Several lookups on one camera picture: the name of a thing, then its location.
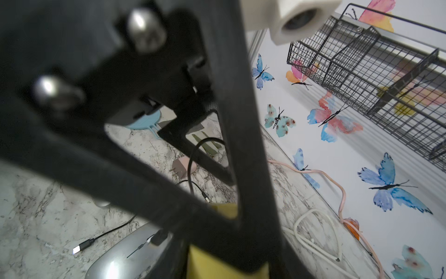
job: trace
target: yellow object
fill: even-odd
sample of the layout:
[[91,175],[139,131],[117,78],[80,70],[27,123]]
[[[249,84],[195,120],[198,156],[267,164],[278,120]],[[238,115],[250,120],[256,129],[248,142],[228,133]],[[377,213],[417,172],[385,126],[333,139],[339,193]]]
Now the yellow object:
[[[236,204],[210,204],[221,215],[235,219],[237,217]],[[220,259],[200,250],[193,245],[189,248],[187,259],[187,279],[268,279],[268,263],[258,271],[247,274]]]
[[[387,89],[388,89],[388,87],[381,87],[381,89],[378,89],[378,92],[376,93],[376,95],[378,97],[382,98],[382,96],[387,91]],[[407,95],[403,96],[402,92],[398,93],[397,97],[400,98],[401,101],[404,101],[411,106],[416,105],[415,102],[412,101],[412,98],[409,98]],[[415,111],[413,109],[409,108],[408,106],[403,105],[402,103],[397,103],[394,108],[394,113],[395,113],[395,115],[398,115],[398,116],[400,116],[400,115],[412,116],[415,114]]]
[[393,30],[393,26],[392,26],[392,24],[390,23],[390,20],[391,20],[391,19],[392,19],[391,17],[386,17],[386,16],[384,16],[384,17],[381,18],[380,21],[375,21],[375,22],[373,23],[373,26],[378,27],[378,28],[381,28],[381,29],[384,29],[384,30],[387,30],[387,31],[393,33],[393,32],[394,32],[394,30]]
[[300,79],[298,79],[298,78],[296,78],[296,77],[294,76],[294,74],[293,74],[292,71],[288,71],[288,72],[286,72],[286,79],[287,79],[289,82],[292,82],[292,83],[301,82]]

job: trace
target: pink power plug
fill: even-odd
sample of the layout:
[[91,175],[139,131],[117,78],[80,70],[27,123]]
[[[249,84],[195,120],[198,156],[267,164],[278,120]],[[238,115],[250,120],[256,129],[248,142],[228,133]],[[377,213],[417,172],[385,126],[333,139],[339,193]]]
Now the pink power plug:
[[[178,178],[182,179],[187,176],[187,165],[189,164],[189,157],[184,156],[181,158],[176,159],[172,163],[172,169],[174,173],[178,175]],[[197,170],[197,164],[195,162],[192,162],[192,166],[190,167],[190,173],[193,173]]]

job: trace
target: black cable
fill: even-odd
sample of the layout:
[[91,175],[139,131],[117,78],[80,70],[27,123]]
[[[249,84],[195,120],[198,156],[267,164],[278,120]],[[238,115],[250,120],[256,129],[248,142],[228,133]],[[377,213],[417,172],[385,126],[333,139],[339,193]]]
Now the black cable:
[[192,180],[190,179],[190,169],[192,167],[192,162],[194,161],[194,154],[195,154],[195,152],[197,152],[198,148],[200,148],[200,146],[203,145],[203,143],[210,142],[210,141],[218,142],[218,143],[221,143],[221,144],[225,145],[224,141],[219,139],[219,138],[207,137],[207,138],[205,138],[203,140],[200,140],[200,142],[197,143],[197,145],[194,147],[194,149],[190,153],[189,164],[187,164],[187,181],[189,182],[189,188],[190,188],[190,192],[192,193],[192,195],[194,194],[194,187],[192,186]]
[[[177,185],[188,181],[187,179],[182,180],[180,182],[177,183]],[[200,190],[201,195],[203,196],[203,198],[207,201],[207,202],[211,202],[211,198],[203,191],[203,189],[201,189],[194,181],[191,181],[195,186],[197,186],[198,190]]]
[[106,235],[106,234],[108,234],[108,233],[114,232],[114,231],[116,231],[117,229],[120,229],[120,228],[122,228],[122,227],[124,227],[124,226],[130,224],[130,222],[133,221],[133,219],[135,219],[135,217],[136,217],[136,215],[133,216],[130,220],[128,220],[127,223],[125,223],[125,224],[123,224],[123,225],[121,225],[121,226],[119,226],[119,227],[117,227],[117,228],[111,229],[111,230],[109,230],[108,232],[105,232],[105,233],[101,234],[100,236],[94,238],[94,241],[96,241],[98,238],[103,237],[104,235]]
[[77,246],[73,249],[73,254],[76,254],[77,252],[82,251],[82,250],[84,250],[84,249],[90,247],[90,246],[91,246],[91,245],[92,245],[98,238],[103,237],[104,235],[106,235],[106,234],[108,234],[108,233],[114,232],[114,231],[116,231],[117,229],[120,229],[120,228],[124,227],[125,225],[128,225],[131,221],[133,221],[133,219],[135,219],[135,217],[136,217],[136,215],[133,216],[130,220],[128,220],[125,224],[123,224],[123,225],[121,225],[121,226],[119,226],[119,227],[117,227],[117,228],[111,229],[111,230],[109,230],[108,232],[105,232],[105,233],[101,234],[101,235],[98,236],[98,237],[90,238],[90,239],[88,239],[88,240],[82,242],[81,244],[77,245]]

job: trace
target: teal spotted butterfly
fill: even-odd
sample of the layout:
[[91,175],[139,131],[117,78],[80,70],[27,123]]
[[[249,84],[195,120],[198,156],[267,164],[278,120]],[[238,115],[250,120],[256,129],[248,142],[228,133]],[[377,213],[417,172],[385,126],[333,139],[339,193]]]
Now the teal spotted butterfly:
[[434,279],[432,268],[424,257],[414,248],[407,245],[403,246],[402,256],[392,261],[392,275],[395,279]]
[[277,115],[276,108],[269,104],[267,106],[268,114],[265,115],[265,128],[273,126],[276,128],[276,133],[279,137],[283,137],[288,134],[288,127],[292,128],[296,126],[296,121],[288,116],[282,116],[282,111],[279,107],[279,115]]

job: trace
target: butterfly decal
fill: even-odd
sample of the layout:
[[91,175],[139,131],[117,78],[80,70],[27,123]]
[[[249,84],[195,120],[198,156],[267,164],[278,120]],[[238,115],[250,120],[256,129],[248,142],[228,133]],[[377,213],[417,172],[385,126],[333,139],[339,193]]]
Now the butterfly decal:
[[257,80],[257,88],[262,90],[263,81],[265,80],[273,80],[273,76],[270,73],[265,72],[268,68],[263,69],[262,57],[259,53],[259,57],[257,58],[257,69],[252,68],[252,76],[256,77],[254,80]]
[[[304,167],[304,153],[302,152],[302,149],[298,149],[296,154],[293,156],[294,158],[294,166],[300,170],[300,171],[304,171],[306,167],[308,167],[308,165],[306,167]],[[320,185],[319,183],[316,182],[316,180],[314,180],[309,174],[304,173],[303,174],[304,177],[306,178],[306,180],[308,180],[308,182],[311,184],[311,186],[313,186],[314,189],[319,189]]]
[[348,16],[350,16],[352,19],[354,19],[354,20],[358,20],[358,17],[356,17],[356,12],[355,12],[355,9],[351,9],[352,11],[353,11],[353,16],[351,15],[351,13],[348,13],[348,12],[346,12],[344,15],[348,15]]
[[381,168],[378,169],[378,173],[363,167],[360,172],[358,172],[358,176],[362,179],[362,181],[378,185],[378,187],[371,187],[369,189],[378,189],[376,191],[375,196],[373,197],[373,202],[382,208],[384,212],[387,210],[392,210],[393,202],[392,198],[399,205],[407,205],[411,208],[416,208],[421,212],[429,212],[432,214],[432,211],[425,206],[419,199],[414,197],[411,193],[399,188],[399,187],[413,187],[413,186],[405,186],[395,183],[395,163],[393,162],[392,157],[388,154],[384,154],[384,159],[381,161]]
[[[300,60],[295,60],[293,62],[294,65],[298,65],[298,66],[302,66],[303,67],[303,63]],[[292,83],[292,85],[294,84],[303,84],[305,86],[307,85],[311,85],[311,84],[306,84],[304,83],[304,81],[308,78],[306,75],[304,75],[296,66],[291,66],[291,71],[286,72],[286,79]],[[307,69],[306,70],[306,74],[308,73],[309,75],[311,74],[316,74],[317,70],[319,67],[319,63],[315,63],[311,69]]]
[[[397,81],[405,76],[409,71],[415,67],[413,63],[407,63],[403,60],[389,74],[393,81]],[[435,79],[427,79],[426,75],[419,76],[409,82],[406,87],[400,92],[404,94],[408,100],[413,100],[416,104],[427,106],[441,106],[446,104],[446,91],[444,87],[438,86]]]
[[324,125],[322,128],[321,139],[327,142],[337,141],[338,131],[344,134],[351,134],[363,130],[362,125],[356,123],[353,119],[338,115],[346,108],[340,108],[335,113],[332,113],[335,108],[334,101],[331,92],[327,91],[327,94],[319,100],[319,106],[322,109],[312,109],[307,117],[309,124],[321,123],[319,126]]
[[404,260],[396,258],[392,261],[395,279],[434,279],[430,264],[414,248],[404,245],[401,254]]
[[266,109],[268,114],[265,115],[265,128],[269,128],[274,124],[273,129],[276,128],[276,133],[279,137],[288,134],[288,127],[292,128],[296,126],[296,121],[294,121],[294,119],[281,115],[283,110],[277,115],[276,108],[273,107],[273,105],[269,104]]
[[[384,94],[387,94],[386,91],[388,89],[389,89],[389,87],[387,87],[387,86],[380,87],[378,89],[378,92],[376,95],[381,98],[384,96]],[[412,101],[412,98],[409,98],[407,96],[407,93],[408,93],[407,91],[405,93],[400,92],[396,96],[401,101],[404,101],[404,102],[408,103],[409,105],[415,107],[417,104],[414,101]],[[402,115],[412,116],[416,113],[414,110],[412,110],[411,108],[409,108],[408,106],[406,106],[400,102],[398,102],[396,105],[394,105],[393,111],[394,111],[393,113],[397,116],[402,116]]]

